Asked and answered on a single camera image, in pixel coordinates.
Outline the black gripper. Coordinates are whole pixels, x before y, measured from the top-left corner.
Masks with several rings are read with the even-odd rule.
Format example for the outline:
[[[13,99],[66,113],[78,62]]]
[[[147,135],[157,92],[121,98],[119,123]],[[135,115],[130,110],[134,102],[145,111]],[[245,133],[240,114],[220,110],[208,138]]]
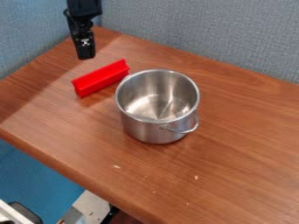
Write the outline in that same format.
[[[70,35],[75,44],[78,57],[81,60],[93,59],[97,55],[93,26],[94,23],[77,22],[71,17],[95,17],[103,13],[102,0],[67,0],[67,9],[63,15],[67,18]]]

